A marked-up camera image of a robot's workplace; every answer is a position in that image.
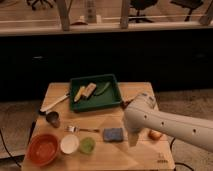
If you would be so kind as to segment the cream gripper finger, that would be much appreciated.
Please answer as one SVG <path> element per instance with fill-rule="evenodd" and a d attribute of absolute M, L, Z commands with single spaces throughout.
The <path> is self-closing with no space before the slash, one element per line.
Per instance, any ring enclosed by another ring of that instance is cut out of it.
<path fill-rule="evenodd" d="M 137 145 L 138 139 L 139 139 L 139 134 L 138 133 L 129 133 L 127 135 L 128 137 L 128 143 L 130 147 L 134 147 Z"/>

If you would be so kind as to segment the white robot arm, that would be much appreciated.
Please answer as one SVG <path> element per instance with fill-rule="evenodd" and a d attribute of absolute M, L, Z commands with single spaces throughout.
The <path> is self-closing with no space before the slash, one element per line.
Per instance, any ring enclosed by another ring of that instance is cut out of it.
<path fill-rule="evenodd" d="M 156 99 L 138 94 L 124 110 L 123 123 L 128 133 L 149 128 L 213 152 L 213 121 L 162 112 L 155 109 Z"/>

